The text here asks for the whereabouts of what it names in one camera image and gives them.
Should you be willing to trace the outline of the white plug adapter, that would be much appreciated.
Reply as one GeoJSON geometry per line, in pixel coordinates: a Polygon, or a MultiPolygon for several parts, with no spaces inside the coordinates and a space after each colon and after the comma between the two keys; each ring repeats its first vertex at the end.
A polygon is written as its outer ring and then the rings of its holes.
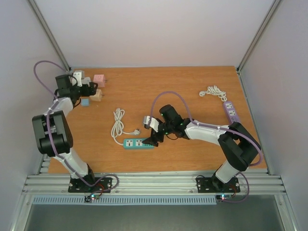
{"type": "Polygon", "coordinates": [[[82,79],[82,84],[89,84],[90,82],[91,82],[90,77],[85,77],[84,79],[82,79]]]}

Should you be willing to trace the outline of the large pink cube plug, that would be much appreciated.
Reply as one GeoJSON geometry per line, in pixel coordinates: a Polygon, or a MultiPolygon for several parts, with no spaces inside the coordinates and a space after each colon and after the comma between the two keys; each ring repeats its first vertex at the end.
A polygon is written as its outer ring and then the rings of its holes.
{"type": "Polygon", "coordinates": [[[95,74],[93,77],[93,82],[97,83],[99,88],[104,88],[107,80],[104,74],[95,74]]]}

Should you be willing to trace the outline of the wooden cube plug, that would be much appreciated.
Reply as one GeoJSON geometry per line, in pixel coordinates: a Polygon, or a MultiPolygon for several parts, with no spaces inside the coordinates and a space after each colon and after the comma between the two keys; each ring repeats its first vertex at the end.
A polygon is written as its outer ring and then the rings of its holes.
{"type": "Polygon", "coordinates": [[[101,89],[97,89],[94,95],[91,95],[89,98],[91,101],[100,102],[103,98],[104,94],[101,89]]]}

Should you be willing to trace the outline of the small blue plug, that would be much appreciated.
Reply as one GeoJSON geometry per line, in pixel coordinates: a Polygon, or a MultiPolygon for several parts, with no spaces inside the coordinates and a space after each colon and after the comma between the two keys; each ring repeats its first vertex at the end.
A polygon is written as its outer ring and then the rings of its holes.
{"type": "Polygon", "coordinates": [[[90,105],[90,100],[88,98],[81,99],[82,107],[89,107],[89,105],[90,105]]]}

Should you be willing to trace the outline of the teal power strip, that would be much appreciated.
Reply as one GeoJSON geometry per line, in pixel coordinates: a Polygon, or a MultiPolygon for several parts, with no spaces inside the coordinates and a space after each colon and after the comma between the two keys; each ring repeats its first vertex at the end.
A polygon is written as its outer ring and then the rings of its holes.
{"type": "Polygon", "coordinates": [[[142,143],[145,138],[133,138],[124,139],[123,147],[126,150],[141,150],[141,149],[153,149],[154,146],[142,143]]]}

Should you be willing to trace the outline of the purple power strip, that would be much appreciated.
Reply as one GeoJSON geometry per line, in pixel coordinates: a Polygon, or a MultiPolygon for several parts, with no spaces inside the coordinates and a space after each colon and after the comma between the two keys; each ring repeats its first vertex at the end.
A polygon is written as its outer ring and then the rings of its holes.
{"type": "Polygon", "coordinates": [[[239,123],[241,122],[235,110],[235,107],[231,101],[225,101],[223,103],[223,109],[229,124],[232,124],[233,122],[239,122],[239,123]]]}

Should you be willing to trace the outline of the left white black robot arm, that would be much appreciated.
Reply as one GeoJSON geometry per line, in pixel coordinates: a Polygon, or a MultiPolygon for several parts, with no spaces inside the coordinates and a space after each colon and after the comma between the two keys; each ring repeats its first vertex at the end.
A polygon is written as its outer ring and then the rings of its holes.
{"type": "Polygon", "coordinates": [[[87,79],[64,74],[55,78],[57,89],[52,106],[46,113],[32,118],[36,144],[41,154],[59,161],[70,173],[69,192],[91,192],[97,180],[90,166],[81,160],[73,148],[73,135],[67,115],[81,101],[81,97],[95,95],[98,84],[87,79]]]}

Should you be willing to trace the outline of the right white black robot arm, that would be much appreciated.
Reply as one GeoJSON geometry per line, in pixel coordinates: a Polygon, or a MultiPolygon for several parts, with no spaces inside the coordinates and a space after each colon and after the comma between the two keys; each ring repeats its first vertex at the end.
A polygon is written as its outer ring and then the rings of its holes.
{"type": "Polygon", "coordinates": [[[143,143],[157,147],[169,134],[187,140],[200,140],[218,145],[225,162],[216,170],[210,179],[210,186],[215,192],[221,192],[229,186],[230,180],[252,165],[255,157],[261,153],[259,143],[239,122],[218,126],[199,122],[191,117],[182,118],[170,104],[160,109],[163,120],[145,116],[143,124],[151,130],[150,137],[143,143]]]}

